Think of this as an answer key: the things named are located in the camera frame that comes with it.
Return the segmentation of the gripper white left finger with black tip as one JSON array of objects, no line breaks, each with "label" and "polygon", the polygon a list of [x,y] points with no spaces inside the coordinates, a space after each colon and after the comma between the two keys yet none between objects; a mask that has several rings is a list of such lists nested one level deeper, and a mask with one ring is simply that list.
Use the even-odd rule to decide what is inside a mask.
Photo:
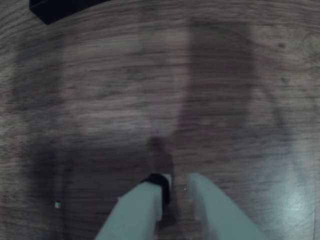
[{"label": "gripper white left finger with black tip", "polygon": [[172,177],[152,173],[121,196],[96,240],[153,240],[157,222],[171,201]]}]

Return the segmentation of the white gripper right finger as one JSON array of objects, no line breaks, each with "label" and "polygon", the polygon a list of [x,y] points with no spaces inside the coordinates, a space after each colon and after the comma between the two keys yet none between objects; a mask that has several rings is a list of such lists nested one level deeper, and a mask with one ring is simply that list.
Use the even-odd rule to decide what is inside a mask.
[{"label": "white gripper right finger", "polygon": [[268,239],[258,225],[204,175],[190,173],[187,190],[204,240]]}]

